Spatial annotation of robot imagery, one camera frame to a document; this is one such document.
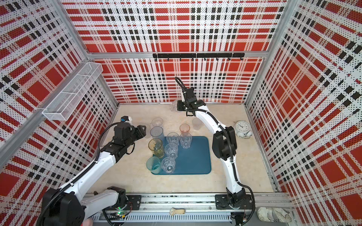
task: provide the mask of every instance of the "clear glass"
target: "clear glass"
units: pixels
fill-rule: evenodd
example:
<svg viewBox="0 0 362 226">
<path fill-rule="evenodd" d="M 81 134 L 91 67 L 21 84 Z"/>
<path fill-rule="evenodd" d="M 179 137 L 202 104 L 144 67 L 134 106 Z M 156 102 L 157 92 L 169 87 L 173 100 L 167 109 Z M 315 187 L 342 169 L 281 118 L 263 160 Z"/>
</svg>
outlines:
<svg viewBox="0 0 362 226">
<path fill-rule="evenodd" d="M 163 171 L 165 171 L 168 174 L 171 174 L 171 173 L 175 172 L 176 162 L 173 158 L 166 157 L 162 160 L 161 166 L 162 166 Z"/>
<path fill-rule="evenodd" d="M 154 174 L 159 174 L 162 170 L 161 161 L 156 156 L 152 156 L 147 160 L 146 167 Z"/>
<path fill-rule="evenodd" d="M 189 133 L 182 133 L 180 135 L 180 143 L 182 148 L 189 148 L 191 146 L 192 136 Z"/>
<path fill-rule="evenodd" d="M 178 145 L 178 133 L 175 132 L 169 133 L 166 139 L 169 144 L 174 143 Z"/>
<path fill-rule="evenodd" d="M 158 138 L 162 141 L 165 140 L 165 135 L 163 134 L 163 128 L 160 126 L 155 126 L 151 129 L 150 134 L 153 138 Z"/>
<path fill-rule="evenodd" d="M 173 159 L 177 158 L 178 146 L 174 143 L 170 143 L 165 147 L 165 154 Z"/>
<path fill-rule="evenodd" d="M 162 118 L 154 118 L 152 119 L 152 125 L 153 126 L 161 126 L 163 124 Z"/>
<path fill-rule="evenodd" d="M 174 101 L 170 104 L 170 110 L 171 110 L 171 111 L 180 112 L 179 110 L 177 110 L 177 102 L 178 102 L 178 99 L 177 99 L 177 100 L 174 100 Z"/>
<path fill-rule="evenodd" d="M 190 126 L 187 125 L 187 124 L 182 124 L 180 126 L 180 131 L 183 132 L 183 133 L 187 133 L 188 131 L 190 131 Z"/>
<path fill-rule="evenodd" d="M 165 155 L 165 150 L 163 149 L 162 140 L 160 140 L 160 139 L 158 139 L 158 138 L 152 139 L 152 140 L 148 143 L 148 148 L 152 151 L 152 153 L 153 153 L 157 158 L 163 158 L 163 156 Z"/>
<path fill-rule="evenodd" d="M 199 118 L 194 118 L 192 120 L 192 127 L 194 128 L 194 130 L 199 130 L 202 125 L 203 122 Z"/>
</svg>

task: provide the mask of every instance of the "white robotic arm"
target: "white robotic arm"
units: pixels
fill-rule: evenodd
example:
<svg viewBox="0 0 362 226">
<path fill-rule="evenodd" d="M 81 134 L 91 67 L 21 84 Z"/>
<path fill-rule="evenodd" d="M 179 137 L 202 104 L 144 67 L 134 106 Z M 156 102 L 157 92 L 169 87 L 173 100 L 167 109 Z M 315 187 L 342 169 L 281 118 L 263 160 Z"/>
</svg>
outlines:
<svg viewBox="0 0 362 226">
<path fill-rule="evenodd" d="M 183 100 L 177 103 L 178 110 L 186 111 L 187 116 L 199 118 L 214 135 L 212 150 L 216 157 L 220 159 L 224 168 L 228 205 L 231 208 L 240 206 L 241 200 L 246 197 L 244 187 L 250 190 L 254 202 L 251 189 L 242 185 L 239 180 L 235 164 L 237 146 L 234 129 L 222 124 L 209 112 L 208 107 L 202 100 L 196 99 L 193 93 L 194 88 L 187 89 L 179 78 L 176 77 L 175 79 L 183 91 Z M 89 198 L 84 199 L 83 197 L 105 171 L 117 163 L 124 154 L 130 154 L 127 153 L 127 148 L 134 145 L 134 141 L 146 135 L 145 126 L 134 127 L 130 121 L 130 117 L 124 116 L 121 123 L 113 123 L 108 126 L 105 131 L 111 126 L 117 125 L 114 128 L 115 136 L 113 141 L 105 145 L 100 150 L 99 155 L 72 180 L 57 190 L 51 188 L 45 193 L 37 226 L 80 226 L 84 219 L 106 207 L 115 204 L 125 206 L 127 204 L 125 190 L 117 187 L 110 187 L 103 193 Z"/>
</svg>

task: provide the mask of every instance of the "red plaid pattern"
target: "red plaid pattern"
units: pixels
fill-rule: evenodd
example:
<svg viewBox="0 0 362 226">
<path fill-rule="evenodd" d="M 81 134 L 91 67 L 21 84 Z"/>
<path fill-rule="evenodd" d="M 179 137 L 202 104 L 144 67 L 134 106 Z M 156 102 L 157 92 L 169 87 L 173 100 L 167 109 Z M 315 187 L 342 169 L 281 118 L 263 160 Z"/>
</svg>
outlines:
<svg viewBox="0 0 362 226">
<path fill-rule="evenodd" d="M 1 146 L 83 57 L 49 2 L 3 2 L 0 26 Z"/>
<path fill-rule="evenodd" d="M 0 145 L 83 60 L 51 1 L 0 3 Z M 113 105 L 95 82 L 67 121 L 44 120 L 0 170 L 0 225 L 34 225 L 41 198 L 92 159 Z"/>
<path fill-rule="evenodd" d="M 120 103 L 170 102 L 181 98 L 174 77 L 205 102 L 244 102 L 261 58 L 102 59 L 103 76 Z"/>
<path fill-rule="evenodd" d="M 58 188 L 93 158 L 114 112 L 95 82 L 67 121 L 44 120 L 0 171 L 1 225 L 34 225 L 48 188 Z"/>
<path fill-rule="evenodd" d="M 361 1 L 301 1 L 250 111 L 306 225 L 362 224 Z"/>
<path fill-rule="evenodd" d="M 267 50 L 286 0 L 62 0 L 89 52 Z"/>
</svg>

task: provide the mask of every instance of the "white wire basket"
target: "white wire basket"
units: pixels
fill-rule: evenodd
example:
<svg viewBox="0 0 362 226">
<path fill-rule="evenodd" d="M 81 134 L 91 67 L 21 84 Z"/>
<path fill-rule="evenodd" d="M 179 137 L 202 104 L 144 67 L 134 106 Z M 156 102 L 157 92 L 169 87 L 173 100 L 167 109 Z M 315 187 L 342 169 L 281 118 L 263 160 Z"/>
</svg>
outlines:
<svg viewBox="0 0 362 226">
<path fill-rule="evenodd" d="M 87 62 L 57 97 L 43 110 L 49 120 L 66 121 L 102 73 L 100 63 Z"/>
</svg>

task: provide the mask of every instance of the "alarm clock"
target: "alarm clock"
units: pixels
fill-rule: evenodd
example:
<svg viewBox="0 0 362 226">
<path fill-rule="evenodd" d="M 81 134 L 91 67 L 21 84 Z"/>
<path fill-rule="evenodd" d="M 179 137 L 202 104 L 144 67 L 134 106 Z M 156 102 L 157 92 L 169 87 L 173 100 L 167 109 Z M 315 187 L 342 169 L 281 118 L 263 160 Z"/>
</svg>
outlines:
<svg viewBox="0 0 362 226">
<path fill-rule="evenodd" d="M 251 126 L 245 121 L 239 121 L 235 124 L 235 134 L 240 138 L 249 139 L 253 134 Z"/>
</svg>

